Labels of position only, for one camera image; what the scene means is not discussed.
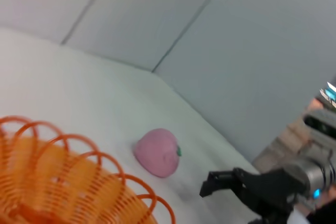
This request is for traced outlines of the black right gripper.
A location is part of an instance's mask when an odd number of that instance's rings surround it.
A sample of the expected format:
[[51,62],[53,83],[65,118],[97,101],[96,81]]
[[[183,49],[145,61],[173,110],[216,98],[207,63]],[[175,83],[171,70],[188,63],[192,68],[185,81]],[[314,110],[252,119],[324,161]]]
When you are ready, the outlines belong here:
[[305,194],[307,187],[282,168],[264,174],[251,174],[236,168],[209,172],[199,195],[204,198],[220,190],[231,190],[245,206],[260,216],[248,224],[263,224],[287,223],[297,196]]

